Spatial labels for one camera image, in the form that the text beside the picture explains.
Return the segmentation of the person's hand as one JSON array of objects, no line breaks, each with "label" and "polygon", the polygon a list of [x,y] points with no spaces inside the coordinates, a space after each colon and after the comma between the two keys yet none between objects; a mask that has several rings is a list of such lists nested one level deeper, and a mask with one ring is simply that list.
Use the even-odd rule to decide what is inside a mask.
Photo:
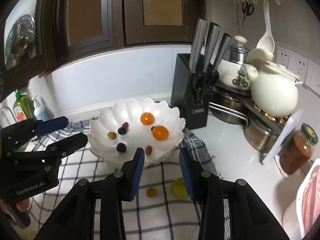
[{"label": "person's hand", "polygon": [[[3,202],[2,199],[0,199],[0,205],[1,205],[1,209],[3,210],[3,212],[8,214],[7,208],[5,207],[5,202]],[[21,202],[16,203],[17,208],[21,212],[28,210],[29,205],[30,205],[30,199],[25,199]]]}]

